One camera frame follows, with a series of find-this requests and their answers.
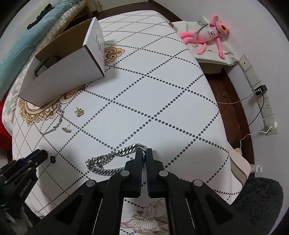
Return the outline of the white cardboard box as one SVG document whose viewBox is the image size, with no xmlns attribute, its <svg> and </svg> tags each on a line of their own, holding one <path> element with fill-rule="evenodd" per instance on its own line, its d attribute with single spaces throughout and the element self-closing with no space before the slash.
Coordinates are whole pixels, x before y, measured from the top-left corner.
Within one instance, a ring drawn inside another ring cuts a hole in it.
<svg viewBox="0 0 289 235">
<path fill-rule="evenodd" d="M 43 107 L 77 87 L 103 78 L 104 46 L 95 17 L 63 32 L 32 58 L 19 98 Z"/>
</svg>

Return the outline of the white bottle on floor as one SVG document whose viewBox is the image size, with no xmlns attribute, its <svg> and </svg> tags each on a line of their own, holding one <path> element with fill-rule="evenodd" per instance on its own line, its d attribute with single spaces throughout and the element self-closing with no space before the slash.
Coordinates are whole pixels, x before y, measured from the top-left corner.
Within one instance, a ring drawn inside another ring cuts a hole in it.
<svg viewBox="0 0 289 235">
<path fill-rule="evenodd" d="M 258 164 L 251 164 L 251 173 L 261 173 L 263 168 Z"/>
</svg>

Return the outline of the white cloth bag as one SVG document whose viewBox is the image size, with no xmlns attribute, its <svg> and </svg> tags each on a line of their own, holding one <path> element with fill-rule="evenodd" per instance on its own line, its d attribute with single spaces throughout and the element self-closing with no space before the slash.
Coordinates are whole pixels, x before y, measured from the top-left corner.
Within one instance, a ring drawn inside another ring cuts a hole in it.
<svg viewBox="0 0 289 235">
<path fill-rule="evenodd" d="M 205 23 L 209 23 L 210 19 L 203 17 L 201 21 L 197 22 L 187 22 L 187 21 L 179 21 L 172 23 L 173 29 L 179 35 L 182 32 L 194 32 L 201 28 L 201 26 Z M 197 51 L 202 46 L 201 44 L 186 44 L 191 53 L 195 56 L 198 62 L 200 63 L 213 63 L 220 64 L 225 66 L 232 66 L 237 63 L 239 60 L 236 58 L 234 52 L 231 50 L 230 45 L 227 40 L 229 35 L 221 36 L 221 45 L 223 52 L 225 54 L 225 59 L 220 59 L 218 56 L 217 42 L 216 40 L 212 40 L 207 43 L 207 49 L 202 55 L 197 55 Z"/>
</svg>

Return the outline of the light blue duvet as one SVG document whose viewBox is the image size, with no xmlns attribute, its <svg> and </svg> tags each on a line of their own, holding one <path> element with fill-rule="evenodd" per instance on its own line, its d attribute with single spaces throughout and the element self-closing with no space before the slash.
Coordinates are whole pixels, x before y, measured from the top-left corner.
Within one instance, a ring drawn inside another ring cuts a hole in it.
<svg viewBox="0 0 289 235">
<path fill-rule="evenodd" d="M 36 25 L 20 36 L 1 62 L 1 96 L 9 90 L 21 68 L 46 33 L 64 12 L 78 3 L 79 1 L 59 1 Z"/>
</svg>

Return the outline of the white diamond-pattern tablecloth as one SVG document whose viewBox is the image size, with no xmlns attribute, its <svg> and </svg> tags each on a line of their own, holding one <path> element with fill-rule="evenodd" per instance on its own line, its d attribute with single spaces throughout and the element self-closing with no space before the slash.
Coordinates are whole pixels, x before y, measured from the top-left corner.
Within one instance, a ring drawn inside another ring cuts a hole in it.
<svg viewBox="0 0 289 235">
<path fill-rule="evenodd" d="M 231 171 L 223 121 L 200 65 L 169 25 L 153 10 L 124 13 L 100 21 L 105 47 L 117 55 L 105 77 L 62 97 L 63 122 L 55 106 L 45 110 L 19 100 L 13 152 L 35 149 L 55 156 L 37 169 L 38 181 L 26 199 L 39 217 L 47 215 L 89 179 L 85 161 L 134 143 L 153 151 L 165 170 L 207 183 L 226 202 L 241 191 Z M 84 115 L 77 117 L 77 108 Z M 70 125 L 71 133 L 62 127 Z"/>
</svg>

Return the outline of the checkered bed sheet mattress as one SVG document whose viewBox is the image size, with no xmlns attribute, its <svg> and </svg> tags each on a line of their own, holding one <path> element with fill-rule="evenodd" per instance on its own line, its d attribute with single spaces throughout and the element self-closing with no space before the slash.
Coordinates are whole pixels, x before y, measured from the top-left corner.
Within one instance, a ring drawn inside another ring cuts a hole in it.
<svg viewBox="0 0 289 235">
<path fill-rule="evenodd" d="M 13 81 L 9 90 L 6 92 L 7 97 L 4 102 L 3 107 L 3 125 L 6 128 L 7 132 L 12 135 L 13 125 L 14 125 L 14 114 L 16 110 L 16 105 L 18 102 L 18 95 L 20 93 L 20 88 L 23 83 L 24 76 L 27 73 L 28 66 L 32 62 L 32 58 L 36 55 L 41 49 L 47 46 L 62 29 L 64 29 L 65 24 L 69 20 L 73 19 L 84 7 L 86 6 L 86 1 L 79 1 L 78 4 L 74 5 L 72 8 L 64 12 L 64 14 L 57 20 L 57 22 L 51 27 L 51 29 L 46 33 L 44 38 L 37 44 L 32 54 L 21 68 L 21 71 L 18 73 L 17 77 Z"/>
</svg>

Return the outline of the black clothing on bed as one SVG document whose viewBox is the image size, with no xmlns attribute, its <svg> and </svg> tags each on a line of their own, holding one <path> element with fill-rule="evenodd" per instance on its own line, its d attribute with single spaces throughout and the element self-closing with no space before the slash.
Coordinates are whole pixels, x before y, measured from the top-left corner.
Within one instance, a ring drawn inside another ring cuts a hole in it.
<svg viewBox="0 0 289 235">
<path fill-rule="evenodd" d="M 49 3 L 41 12 L 40 14 L 36 17 L 36 20 L 32 23 L 30 23 L 27 26 L 27 30 L 31 29 L 33 26 L 35 26 L 37 23 L 40 22 L 40 20 L 42 20 L 42 18 L 49 13 L 50 11 L 52 11 L 54 9 L 54 7 L 52 6 L 51 3 Z"/>
</svg>

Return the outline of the pink panther plush toy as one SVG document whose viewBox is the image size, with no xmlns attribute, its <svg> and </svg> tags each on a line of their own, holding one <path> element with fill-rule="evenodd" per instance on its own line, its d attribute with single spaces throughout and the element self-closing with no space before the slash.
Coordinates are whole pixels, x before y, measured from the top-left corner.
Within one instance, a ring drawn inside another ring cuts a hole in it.
<svg viewBox="0 0 289 235">
<path fill-rule="evenodd" d="M 209 23 L 203 24 L 197 31 L 182 32 L 179 34 L 179 37 L 185 44 L 201 44 L 202 46 L 197 51 L 197 55 L 202 55 L 207 49 L 207 43 L 215 39 L 218 56 L 224 60 L 225 54 L 221 45 L 221 36 L 227 36 L 229 33 L 229 28 L 219 20 L 219 15 L 212 15 Z"/>
</svg>

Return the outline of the red blanket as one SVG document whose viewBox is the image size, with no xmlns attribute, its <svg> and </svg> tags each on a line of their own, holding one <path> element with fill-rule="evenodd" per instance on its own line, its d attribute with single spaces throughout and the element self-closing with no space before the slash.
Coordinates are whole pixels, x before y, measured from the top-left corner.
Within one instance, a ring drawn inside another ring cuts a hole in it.
<svg viewBox="0 0 289 235">
<path fill-rule="evenodd" d="M 3 107 L 6 100 L 6 95 L 1 101 L 1 120 L 0 120 L 0 149 L 1 151 L 12 150 L 12 136 L 7 132 L 6 128 L 3 125 Z"/>
</svg>

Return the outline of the gold earring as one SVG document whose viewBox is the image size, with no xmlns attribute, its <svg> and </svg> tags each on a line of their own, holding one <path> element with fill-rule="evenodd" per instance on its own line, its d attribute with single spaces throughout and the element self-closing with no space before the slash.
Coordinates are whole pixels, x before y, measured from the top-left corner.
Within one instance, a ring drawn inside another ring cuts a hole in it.
<svg viewBox="0 0 289 235">
<path fill-rule="evenodd" d="M 80 116 L 84 115 L 84 110 L 82 108 L 77 108 L 76 107 L 75 114 L 76 114 L 77 117 L 80 117 Z"/>
<path fill-rule="evenodd" d="M 66 126 L 66 127 L 62 127 L 62 130 L 66 133 L 71 133 L 71 128 L 70 128 L 70 125 Z"/>
</svg>

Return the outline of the wall power strip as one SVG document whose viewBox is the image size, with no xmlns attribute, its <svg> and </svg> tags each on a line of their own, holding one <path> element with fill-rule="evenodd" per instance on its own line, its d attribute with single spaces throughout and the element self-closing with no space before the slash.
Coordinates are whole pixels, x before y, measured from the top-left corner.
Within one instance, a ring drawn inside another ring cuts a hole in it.
<svg viewBox="0 0 289 235">
<path fill-rule="evenodd" d="M 253 98 L 253 103 L 256 103 L 259 107 L 256 117 L 249 122 L 249 126 L 252 125 L 258 117 L 261 117 L 264 124 L 264 130 L 260 131 L 260 133 L 265 135 L 276 134 L 278 132 L 278 123 L 269 101 L 267 86 L 264 85 L 259 76 L 257 76 L 253 64 L 245 54 L 239 59 L 239 65 L 252 90 L 252 95 L 250 97 Z"/>
</svg>

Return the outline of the black plug adapter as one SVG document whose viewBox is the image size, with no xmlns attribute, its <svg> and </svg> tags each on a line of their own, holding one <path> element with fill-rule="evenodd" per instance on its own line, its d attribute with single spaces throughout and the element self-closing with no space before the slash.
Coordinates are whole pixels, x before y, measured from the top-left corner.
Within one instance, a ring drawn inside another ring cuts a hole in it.
<svg viewBox="0 0 289 235">
<path fill-rule="evenodd" d="M 254 93 L 256 96 L 259 96 L 259 95 L 264 95 L 267 91 L 268 89 L 266 85 L 260 85 L 254 90 Z"/>
</svg>

